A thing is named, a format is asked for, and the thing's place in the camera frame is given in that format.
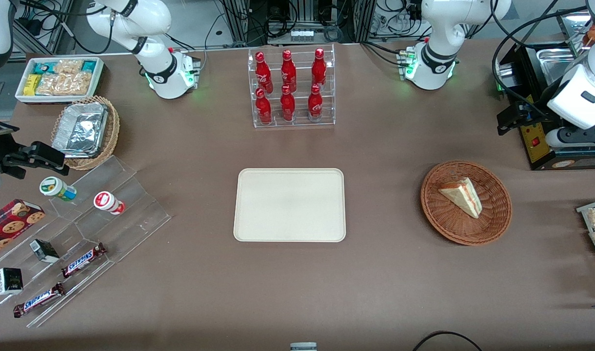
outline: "table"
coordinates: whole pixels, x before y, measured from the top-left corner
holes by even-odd
[[[247,50],[209,53],[199,89],[177,100],[150,91],[133,56],[103,56],[101,95],[121,118],[115,154],[174,217],[43,327],[0,307],[0,350],[409,350],[442,329],[485,350],[595,350],[595,254],[575,212],[595,201],[595,171],[529,171],[517,133],[497,135],[507,102],[494,47],[470,40],[445,87],[421,91],[363,47],[336,45],[337,124],[301,131],[253,128]],[[18,104],[16,140],[49,140],[60,110]],[[449,242],[421,211],[425,174],[456,158],[510,191],[514,217],[497,242]],[[345,240],[237,242],[246,167],[341,169]],[[48,175],[6,177],[0,208],[45,202]],[[422,349],[470,350],[438,338]]]

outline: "red bottle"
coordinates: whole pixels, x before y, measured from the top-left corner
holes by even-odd
[[[313,84],[311,87],[311,95],[308,97],[308,119],[311,122],[319,122],[321,120],[321,105],[323,99],[319,93],[319,84]]]
[[[271,104],[265,97],[265,91],[261,88],[257,88],[257,113],[259,115],[260,122],[262,124],[271,124]]]
[[[313,84],[319,84],[321,87],[326,85],[326,62],[324,61],[324,49],[315,50],[315,62],[313,62]]]
[[[282,51],[282,68],[280,68],[280,71],[282,72],[282,84],[288,85],[291,93],[295,93],[298,89],[298,74],[289,50]]]
[[[286,84],[282,86],[280,105],[282,105],[282,118],[287,122],[293,122],[295,119],[296,100],[291,95],[291,88]]]
[[[265,89],[265,92],[271,94],[274,91],[274,85],[271,82],[271,71],[268,64],[265,62],[265,55],[262,52],[255,54],[257,60],[257,80],[259,87]]]

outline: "clear acrylic rack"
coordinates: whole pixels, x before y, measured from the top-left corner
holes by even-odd
[[[326,85],[322,87],[321,107],[322,118],[319,122],[311,122],[308,119],[308,97],[311,94],[312,75],[311,67],[315,61],[315,49],[324,49],[324,61],[326,62]],[[316,127],[334,125],[336,122],[336,88],[335,88],[335,47],[333,45],[319,46],[291,46],[291,56],[297,69],[297,91],[293,93],[296,101],[295,120],[287,122],[282,118],[280,96],[282,96],[282,51],[287,47],[262,47],[248,51],[248,77],[250,86],[250,100],[252,102],[252,117],[256,128],[260,127]],[[255,53],[261,51],[265,55],[265,61],[271,70],[271,81],[274,91],[267,94],[271,103],[271,124],[265,125],[260,122],[257,114],[257,96],[255,91],[258,88],[257,62],[254,60]]]
[[[135,179],[135,171],[115,156],[89,171],[73,186],[77,196],[71,202],[51,198],[44,209],[47,215],[44,224],[36,229],[32,227],[29,233],[14,240],[18,241],[14,247],[0,253],[0,268],[20,268],[24,283],[22,293],[1,296],[0,307],[9,309],[10,318],[13,318],[15,305],[23,304],[57,282],[63,282],[66,290],[63,297],[49,305],[36,307],[20,318],[19,323],[28,322],[27,327],[43,324],[171,218]],[[95,208],[93,198],[100,191],[113,193],[126,204],[126,211],[112,215]],[[29,247],[35,238],[50,242],[61,258],[53,264],[39,261]],[[61,269],[99,242],[104,244],[107,253],[64,279]]]

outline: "wicker basket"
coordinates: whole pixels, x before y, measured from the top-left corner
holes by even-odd
[[[469,177],[482,202],[482,213],[475,219],[466,214],[438,188],[447,182]],[[510,225],[512,203],[502,182],[488,169],[463,160],[435,166],[421,186],[421,205],[430,223],[449,240],[463,245],[484,245],[497,240]]]
[[[113,150],[115,149],[115,146],[118,142],[119,116],[118,112],[115,111],[115,108],[113,107],[112,103],[109,102],[109,100],[100,96],[92,96],[72,102],[72,104],[90,104],[92,102],[99,102],[109,108],[109,115],[106,118],[106,131],[104,131],[103,137],[103,147],[100,154],[95,158],[66,158],[65,164],[70,166],[70,168],[77,169],[79,171],[88,171],[101,165],[113,154]],[[55,140],[55,134],[59,128],[59,122],[61,121],[62,115],[63,111],[59,114],[57,122],[55,122],[55,128],[50,135],[50,142]]]

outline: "red cookie box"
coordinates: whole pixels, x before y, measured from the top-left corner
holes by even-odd
[[[5,205],[0,210],[0,250],[45,216],[40,206],[18,198]]]

